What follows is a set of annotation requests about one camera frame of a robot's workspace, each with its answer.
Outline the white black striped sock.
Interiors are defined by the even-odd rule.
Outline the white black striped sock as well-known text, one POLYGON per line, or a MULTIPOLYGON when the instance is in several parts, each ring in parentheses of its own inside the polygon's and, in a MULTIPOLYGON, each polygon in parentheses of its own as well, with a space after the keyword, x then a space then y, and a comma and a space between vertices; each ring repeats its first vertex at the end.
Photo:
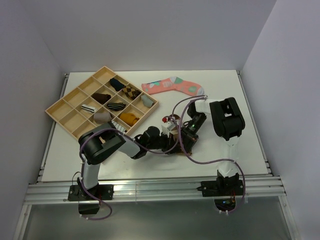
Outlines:
POLYGON ((120 132, 122 132, 122 133, 127 132, 127 129, 123 125, 121 125, 120 123, 116 122, 115 120, 112 120, 111 122, 115 126, 115 128, 117 130, 119 130, 120 132))

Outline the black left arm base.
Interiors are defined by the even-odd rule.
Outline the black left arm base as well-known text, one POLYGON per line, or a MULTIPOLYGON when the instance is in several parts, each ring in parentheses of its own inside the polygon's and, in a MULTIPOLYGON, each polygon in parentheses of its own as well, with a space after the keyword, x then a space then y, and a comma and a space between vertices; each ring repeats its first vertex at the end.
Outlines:
MULTIPOLYGON (((114 194, 114 185, 113 184, 98 184, 97 186, 87 190, 91 195, 100 199, 110 201, 113 199, 114 194)), ((82 185, 79 183, 77 185, 71 185, 69 188, 69 193, 67 200, 69 202, 83 202, 94 200, 89 196, 82 188, 82 185)), ((81 215, 95 215, 100 210, 100 203, 93 204, 78 204, 78 212, 81 215)))

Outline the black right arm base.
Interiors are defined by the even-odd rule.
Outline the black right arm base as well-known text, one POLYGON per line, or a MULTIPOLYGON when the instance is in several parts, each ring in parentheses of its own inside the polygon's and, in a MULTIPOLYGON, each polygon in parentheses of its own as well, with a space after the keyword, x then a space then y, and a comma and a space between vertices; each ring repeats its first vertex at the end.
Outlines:
POLYGON ((218 174, 216 180, 202 181, 196 189, 203 197, 222 197, 214 199, 214 204, 219 211, 225 213, 233 211, 237 206, 236 197, 245 193, 245 185, 238 173, 231 177, 218 174))

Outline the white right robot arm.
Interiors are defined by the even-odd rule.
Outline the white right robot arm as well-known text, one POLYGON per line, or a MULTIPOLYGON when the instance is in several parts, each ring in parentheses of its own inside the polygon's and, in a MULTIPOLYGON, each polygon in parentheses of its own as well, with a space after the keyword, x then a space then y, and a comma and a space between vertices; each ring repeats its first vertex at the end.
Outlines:
POLYGON ((234 97, 214 100, 201 96, 191 100, 182 111, 178 126, 178 140, 181 150, 195 164, 218 164, 217 176, 222 179, 216 183, 216 189, 222 195, 227 195, 233 190, 234 183, 231 178, 244 174, 237 163, 237 151, 238 142, 245 126, 244 117, 234 97), (188 150, 193 147, 193 139, 207 119, 207 114, 211 115, 215 134, 223 139, 225 158, 200 162, 192 159, 188 150))

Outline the brown striped sock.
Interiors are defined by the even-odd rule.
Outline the brown striped sock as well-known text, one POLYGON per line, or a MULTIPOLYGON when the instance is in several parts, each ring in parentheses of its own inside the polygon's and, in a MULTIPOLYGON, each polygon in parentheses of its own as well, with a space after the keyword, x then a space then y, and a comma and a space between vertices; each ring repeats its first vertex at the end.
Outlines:
POLYGON ((192 147, 197 141, 197 135, 190 129, 193 128, 192 125, 192 119, 184 121, 179 125, 180 131, 174 136, 174 139, 177 141, 177 145, 172 150, 172 153, 178 155, 186 153, 187 156, 192 154, 192 147))

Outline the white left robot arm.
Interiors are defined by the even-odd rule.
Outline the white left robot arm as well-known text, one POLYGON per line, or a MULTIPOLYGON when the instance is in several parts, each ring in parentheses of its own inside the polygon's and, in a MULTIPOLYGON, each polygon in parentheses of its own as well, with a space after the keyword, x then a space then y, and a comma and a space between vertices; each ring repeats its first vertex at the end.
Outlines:
POLYGON ((171 154, 175 152, 179 141, 172 134, 161 133, 155 126, 131 138, 109 121, 82 134, 78 143, 79 156, 83 162, 79 194, 91 200, 98 193, 100 165, 112 154, 121 152, 134 160, 144 157, 147 152, 171 154))

